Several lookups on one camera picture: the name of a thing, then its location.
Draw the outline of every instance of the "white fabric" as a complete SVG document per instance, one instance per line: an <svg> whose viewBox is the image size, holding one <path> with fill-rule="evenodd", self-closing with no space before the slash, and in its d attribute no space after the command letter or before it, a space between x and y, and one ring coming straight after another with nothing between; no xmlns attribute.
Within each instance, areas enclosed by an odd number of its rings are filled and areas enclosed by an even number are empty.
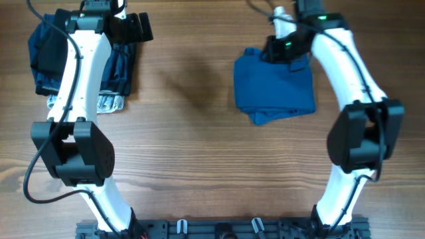
<svg viewBox="0 0 425 239"><path fill-rule="evenodd" d="M57 96L49 95L47 97L47 108L52 109ZM98 114L112 113L124 108L124 96L99 96Z"/></svg>

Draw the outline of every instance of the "black mounting rail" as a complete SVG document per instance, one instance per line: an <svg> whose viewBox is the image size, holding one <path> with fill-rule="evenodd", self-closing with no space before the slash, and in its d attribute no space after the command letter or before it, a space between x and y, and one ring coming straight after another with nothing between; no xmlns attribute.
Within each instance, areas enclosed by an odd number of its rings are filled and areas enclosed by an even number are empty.
<svg viewBox="0 0 425 239"><path fill-rule="evenodd" d="M186 234L184 230L177 233L178 222L167 220L139 220L139 224L147 231L147 239L311 239L308 235L310 218L281 218L279 220L263 220L264 230L256 233L251 220L215 220L187 221ZM219 225L231 227L228 232L217 231ZM75 239L114 239L113 233L99 231L98 223L77 224ZM368 218L353 218L350 231L344 236L333 239L370 239L371 231Z"/></svg>

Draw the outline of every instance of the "wooden table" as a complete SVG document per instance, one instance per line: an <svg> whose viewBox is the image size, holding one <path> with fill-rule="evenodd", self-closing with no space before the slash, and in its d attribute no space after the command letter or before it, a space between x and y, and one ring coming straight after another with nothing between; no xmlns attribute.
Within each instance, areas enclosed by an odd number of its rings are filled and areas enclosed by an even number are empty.
<svg viewBox="0 0 425 239"><path fill-rule="evenodd" d="M79 6L34 2L40 13ZM371 74L406 108L382 181L366 186L355 214L370 218L373 238L425 238L425 2L325 5L344 14ZM139 48L125 110L98 119L116 150L114 177L137 217L308 216L329 178L325 139L339 114L317 61L317 113L255 127L235 108L233 64L273 33L267 18L243 1L130 1L128 11L149 13L155 40ZM77 222L94 219L80 196L35 205L22 194L36 151L31 124L48 113L46 98L34 93L27 50L39 20L15 0L0 0L0 16L0 238L73 238ZM40 199L71 190L41 160L30 188Z"/></svg>

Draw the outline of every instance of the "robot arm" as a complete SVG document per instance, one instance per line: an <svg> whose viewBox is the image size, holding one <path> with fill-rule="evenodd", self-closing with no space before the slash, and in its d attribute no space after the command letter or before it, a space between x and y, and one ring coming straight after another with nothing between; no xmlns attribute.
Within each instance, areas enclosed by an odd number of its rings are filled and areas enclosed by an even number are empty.
<svg viewBox="0 0 425 239"><path fill-rule="evenodd" d="M341 115L327 139L333 166L325 193L313 208L311 219L315 229L311 231L318 238L343 235L349 230L354 205L367 181L363 176L371 177L379 167L380 150L385 151L384 159L392 153L404 110L399 101L387 100L372 79L357 52L353 34L340 14L327 14L320 0L299 0L294 4L297 21L323 30L324 34L308 29L297 31L284 8L277 7L274 15L281 19L273 20L276 37L268 38L264 52L274 53L273 58L266 58L270 63L288 63L310 51L322 65L337 96ZM377 122L372 114L373 104L379 108L379 117L385 126L384 149L379 148L377 127L366 126L368 121Z"/></svg>
<svg viewBox="0 0 425 239"><path fill-rule="evenodd" d="M61 138L52 141L52 147L43 151L42 159L52 177L62 179L66 186L71 186L76 191L92 192L115 231L127 231L126 233L132 233L139 238L141 228L112 177L114 148L97 128L96 106L112 45L153 39L146 13L139 16L135 13L126 15L125 7L121 7L122 11L112 15L114 6L118 9L119 6L124 6L123 4L124 0L88 0L85 2L85 11L72 12L71 19L66 23L66 30L78 45L82 56L77 85L75 91L71 92L76 70L76 54L68 40L68 58L57 101L48 114L47 122L34 123L31 137L37 148L40 148L55 123L62 117L68 96L73 94L72 109L60 129ZM62 141L69 135L74 136L75 143ZM104 232L112 232L93 199L87 194L81 195L98 219L98 228Z"/></svg>

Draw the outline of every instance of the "metal clip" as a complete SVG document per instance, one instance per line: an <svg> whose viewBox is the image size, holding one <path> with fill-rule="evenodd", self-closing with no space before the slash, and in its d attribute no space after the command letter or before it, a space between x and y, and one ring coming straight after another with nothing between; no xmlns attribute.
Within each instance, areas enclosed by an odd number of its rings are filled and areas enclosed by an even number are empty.
<svg viewBox="0 0 425 239"><path fill-rule="evenodd" d="M254 218L251 221L252 227L254 228L255 233L258 235L259 239L266 239L264 234L264 225L261 221L261 218Z"/></svg>

